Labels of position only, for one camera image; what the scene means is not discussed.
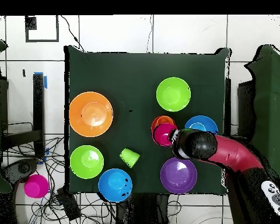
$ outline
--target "green bowl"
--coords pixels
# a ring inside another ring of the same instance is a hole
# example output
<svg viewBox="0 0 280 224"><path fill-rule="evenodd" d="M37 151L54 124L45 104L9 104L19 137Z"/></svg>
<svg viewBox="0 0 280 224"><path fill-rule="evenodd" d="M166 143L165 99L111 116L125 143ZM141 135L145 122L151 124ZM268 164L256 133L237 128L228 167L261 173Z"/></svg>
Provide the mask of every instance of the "green bowl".
<svg viewBox="0 0 280 224"><path fill-rule="evenodd" d="M79 178L92 179L103 170L104 157L96 147L82 145L72 152L70 166Z"/></svg>
<svg viewBox="0 0 280 224"><path fill-rule="evenodd" d="M156 89L156 100L167 111L179 111L185 108L190 98L190 87L180 78L167 78Z"/></svg>

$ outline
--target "white tile floor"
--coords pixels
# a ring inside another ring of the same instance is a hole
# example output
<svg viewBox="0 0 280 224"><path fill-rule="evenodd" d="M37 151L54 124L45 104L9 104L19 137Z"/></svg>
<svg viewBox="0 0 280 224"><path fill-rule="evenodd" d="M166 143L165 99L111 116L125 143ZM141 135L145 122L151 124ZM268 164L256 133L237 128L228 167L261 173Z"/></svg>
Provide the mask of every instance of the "white tile floor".
<svg viewBox="0 0 280 224"><path fill-rule="evenodd" d="M280 50L280 15L114 15L114 16L65 16L72 33L86 51L126 51L129 53L214 53L218 48L232 49L230 58L230 78L232 82L232 124L238 124L237 86L251 79L244 64L251 61L256 49L263 44L274 44ZM26 43L25 17L0 16L0 39L7 42L8 48L0 54L0 67L3 76L9 80L8 110L9 123L32 121L32 74L43 72L48 78L45 89L45 133L46 139L63 137L64 108L64 45L79 46L71 36L66 21L59 16L59 42ZM37 30L29 31L30 39L55 39L55 16L37 16ZM29 125L13 125L9 130L27 131ZM237 127L232 126L232 133ZM21 159L17 154L5 152L3 166ZM61 142L55 151L64 154ZM43 164L38 172L47 177ZM64 175L56 171L56 188L64 183ZM96 194L78 195L78 204L85 215L101 215L101 201L87 206L88 201L97 200ZM178 201L168 206L170 224L232 224L227 196L181 195ZM37 214L34 202L41 200L28 198L19 186L16 197L16 210L19 224L28 224L33 212ZM58 211L59 217L64 212ZM107 214L103 206L103 215ZM95 224L81 217L78 224ZM62 224L69 224L67 219ZM45 220L42 224L59 224Z"/></svg>

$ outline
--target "bowl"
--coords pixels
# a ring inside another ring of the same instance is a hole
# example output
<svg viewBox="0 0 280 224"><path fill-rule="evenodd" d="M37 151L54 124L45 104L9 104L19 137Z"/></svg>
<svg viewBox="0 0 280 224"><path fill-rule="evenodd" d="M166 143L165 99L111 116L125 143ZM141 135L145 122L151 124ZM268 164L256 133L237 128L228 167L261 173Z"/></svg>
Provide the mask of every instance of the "bowl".
<svg viewBox="0 0 280 224"><path fill-rule="evenodd" d="M187 193L196 184L197 171L190 160L180 160L173 157L162 166L160 179L164 188L171 193Z"/></svg>
<svg viewBox="0 0 280 224"><path fill-rule="evenodd" d="M176 126L174 120L172 118L170 118L169 116L158 116L156 117L153 121L152 121L152 126L151 131L153 132L153 130L160 124L164 124L164 123L168 123L168 124L173 124Z"/></svg>
<svg viewBox="0 0 280 224"><path fill-rule="evenodd" d="M106 200L121 202L131 195L132 180L121 169L109 169L100 176L99 191Z"/></svg>
<svg viewBox="0 0 280 224"><path fill-rule="evenodd" d="M170 134L172 134L174 130L177 130L177 127L173 124L160 124L153 130L152 139L160 146L171 146L172 141L170 140Z"/></svg>
<svg viewBox="0 0 280 224"><path fill-rule="evenodd" d="M79 178L92 179L103 170L104 157L96 147L82 145L72 152L69 164Z"/></svg>
<svg viewBox="0 0 280 224"><path fill-rule="evenodd" d="M189 119L185 126L186 129L196 129L200 131L210 131L211 133L218 134L218 127L214 120L207 116L198 115Z"/></svg>
<svg viewBox="0 0 280 224"><path fill-rule="evenodd" d="M69 105L69 123L81 136L97 137L105 133L112 120L112 105L100 93L81 93Z"/></svg>
<svg viewBox="0 0 280 224"><path fill-rule="evenodd" d="M156 90L156 99L166 111L180 111L185 108L191 98L188 84L176 77L163 80Z"/></svg>

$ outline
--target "green cup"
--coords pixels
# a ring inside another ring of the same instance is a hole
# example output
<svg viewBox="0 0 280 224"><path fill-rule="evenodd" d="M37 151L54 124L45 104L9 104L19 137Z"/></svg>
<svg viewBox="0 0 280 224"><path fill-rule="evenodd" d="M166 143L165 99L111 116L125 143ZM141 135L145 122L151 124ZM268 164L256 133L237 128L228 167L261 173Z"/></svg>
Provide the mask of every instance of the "green cup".
<svg viewBox="0 0 280 224"><path fill-rule="evenodd" d="M92 179L103 170L104 157L94 146L82 145L71 155L70 167L75 175L82 179Z"/></svg>
<svg viewBox="0 0 280 224"><path fill-rule="evenodd" d="M130 167L132 168L137 160L140 158L140 155L131 151L129 149L124 149L120 153L120 158Z"/></svg>
<svg viewBox="0 0 280 224"><path fill-rule="evenodd" d="M190 87L180 78L167 78L156 89L156 100L166 111L179 111L185 108L190 98Z"/></svg>

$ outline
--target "pink cup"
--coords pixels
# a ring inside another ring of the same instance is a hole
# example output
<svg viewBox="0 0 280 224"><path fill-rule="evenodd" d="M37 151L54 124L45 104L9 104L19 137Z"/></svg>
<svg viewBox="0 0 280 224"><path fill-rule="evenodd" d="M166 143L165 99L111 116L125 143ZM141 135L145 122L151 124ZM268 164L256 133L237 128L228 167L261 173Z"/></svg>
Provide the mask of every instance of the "pink cup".
<svg viewBox="0 0 280 224"><path fill-rule="evenodd" d="M49 190L48 180L42 175L31 175L24 185L24 192L30 198L42 198Z"/></svg>
<svg viewBox="0 0 280 224"><path fill-rule="evenodd" d="M174 130L177 130L177 127L173 124L160 124L153 130L152 139L160 146L171 146L169 136Z"/></svg>

